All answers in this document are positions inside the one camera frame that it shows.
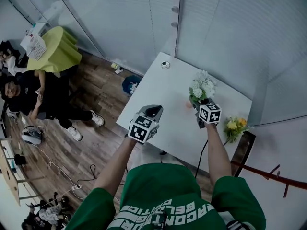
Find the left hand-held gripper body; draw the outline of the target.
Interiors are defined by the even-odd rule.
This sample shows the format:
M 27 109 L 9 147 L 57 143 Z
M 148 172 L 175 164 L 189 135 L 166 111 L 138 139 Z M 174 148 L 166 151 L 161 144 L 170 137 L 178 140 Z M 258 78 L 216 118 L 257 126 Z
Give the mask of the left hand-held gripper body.
M 161 105 L 142 107 L 130 121 L 128 137 L 145 144 L 157 133 L 163 110 Z

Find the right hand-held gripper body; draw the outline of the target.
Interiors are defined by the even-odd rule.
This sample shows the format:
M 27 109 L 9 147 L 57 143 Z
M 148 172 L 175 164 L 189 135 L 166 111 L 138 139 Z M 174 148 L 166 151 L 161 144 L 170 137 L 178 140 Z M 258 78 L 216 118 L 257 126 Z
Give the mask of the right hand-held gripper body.
M 205 124 L 215 124 L 220 122 L 222 109 L 211 98 L 196 100 L 189 97 L 192 107 L 196 110 L 195 117 L 200 129 L 205 128 Z

